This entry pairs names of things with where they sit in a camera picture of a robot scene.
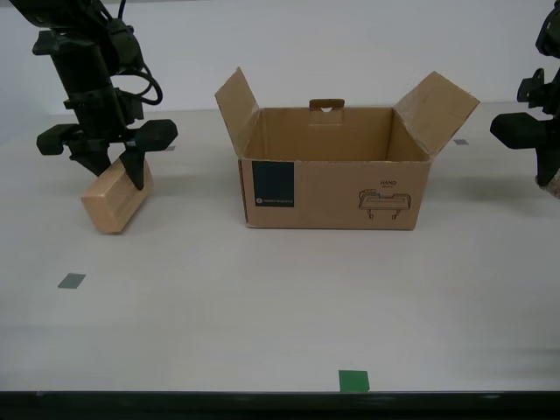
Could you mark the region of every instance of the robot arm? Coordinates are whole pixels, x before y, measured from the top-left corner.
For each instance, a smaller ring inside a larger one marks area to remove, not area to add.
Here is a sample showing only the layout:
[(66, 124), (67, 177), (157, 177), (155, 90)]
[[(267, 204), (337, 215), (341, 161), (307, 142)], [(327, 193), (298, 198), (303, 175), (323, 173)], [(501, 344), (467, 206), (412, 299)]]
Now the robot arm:
[[(72, 160), (99, 176), (110, 166), (109, 145), (124, 143), (122, 163), (136, 188), (143, 189), (145, 152), (166, 149), (178, 132), (171, 120), (127, 127), (144, 119), (142, 103), (158, 105), (163, 92), (144, 63), (134, 29), (122, 20), (125, 0), (119, 17), (112, 17), (100, 0), (10, 1), (29, 22), (48, 28), (39, 32), (33, 53), (51, 56), (68, 94), (66, 109), (78, 119), (38, 136), (39, 151), (59, 155), (66, 146)], [(150, 85), (140, 94), (124, 92), (113, 86), (115, 75), (135, 75)], [(152, 88), (157, 98), (145, 98)]]
[[(560, 0), (547, 16), (536, 41), (539, 53), (560, 59)], [(536, 183), (560, 199), (560, 70), (551, 83), (544, 83), (539, 68), (530, 79), (521, 82), (518, 102), (540, 108), (552, 119), (539, 121), (527, 113), (502, 114), (492, 121), (490, 131), (509, 149), (535, 149)]]

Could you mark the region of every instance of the white table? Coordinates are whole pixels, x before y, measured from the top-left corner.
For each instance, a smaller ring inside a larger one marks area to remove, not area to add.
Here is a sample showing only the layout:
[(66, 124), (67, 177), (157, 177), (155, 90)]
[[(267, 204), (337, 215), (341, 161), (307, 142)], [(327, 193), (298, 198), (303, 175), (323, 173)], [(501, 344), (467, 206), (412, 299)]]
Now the white table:
[[(125, 234), (98, 234), (93, 175), (22, 133), (0, 147), (0, 390), (336, 391), (339, 369), (373, 391), (559, 390), (560, 202), (533, 151), (488, 133), (520, 108), (475, 111), (413, 232), (245, 227), (221, 116), (200, 111), (155, 115), (176, 150), (149, 154)], [(59, 289), (67, 273), (86, 278)]]

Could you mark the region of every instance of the cardboard box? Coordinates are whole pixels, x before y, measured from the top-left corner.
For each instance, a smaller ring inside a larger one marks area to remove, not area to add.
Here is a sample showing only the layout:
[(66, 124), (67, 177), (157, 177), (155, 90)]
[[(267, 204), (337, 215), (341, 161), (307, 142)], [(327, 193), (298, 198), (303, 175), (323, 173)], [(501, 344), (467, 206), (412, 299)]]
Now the cardboard box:
[(479, 104), (432, 73), (393, 108), (259, 108), (240, 68), (216, 100), (254, 228), (414, 229), (433, 158)]

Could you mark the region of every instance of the black cable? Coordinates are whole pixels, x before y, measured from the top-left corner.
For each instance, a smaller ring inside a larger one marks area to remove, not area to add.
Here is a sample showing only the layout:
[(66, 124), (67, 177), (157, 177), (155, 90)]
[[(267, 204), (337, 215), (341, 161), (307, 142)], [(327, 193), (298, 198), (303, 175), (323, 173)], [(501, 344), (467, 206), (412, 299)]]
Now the black cable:
[(119, 6), (119, 19), (123, 18), (124, 6), (126, 5), (126, 0), (121, 0), (121, 5)]
[(101, 9), (100, 9), (100, 13), (107, 18), (107, 20), (110, 22), (111, 20), (113, 20), (113, 17), (111, 16), (111, 14), (109, 13), (109, 11), (107, 10), (107, 8), (105, 7), (105, 5), (102, 3), (101, 4)]
[[(146, 73), (149, 74), (149, 75), (151, 76), (151, 70), (150, 70), (150, 68), (148, 67), (148, 65), (144, 63), (143, 68), (146, 70)], [(144, 89), (142, 92), (140, 92), (140, 93), (138, 94), (138, 96), (144, 96), (144, 95), (146, 95), (148, 92), (151, 91), (151, 89), (152, 89), (153, 87), (154, 87), (154, 85), (153, 85), (152, 83), (150, 83), (146, 89)]]
[(137, 70), (126, 70), (122, 73), (119, 73), (118, 75), (141, 77), (145, 81), (148, 81), (154, 87), (154, 89), (156, 89), (157, 97), (156, 99), (147, 99), (142, 97), (140, 94), (132, 94), (131, 92), (122, 92), (123, 95), (127, 95), (129, 97), (135, 98), (136, 100), (143, 103), (147, 103), (148, 105), (159, 105), (161, 101), (164, 99), (164, 92), (159, 86), (158, 81), (155, 80), (150, 74), (138, 72)]

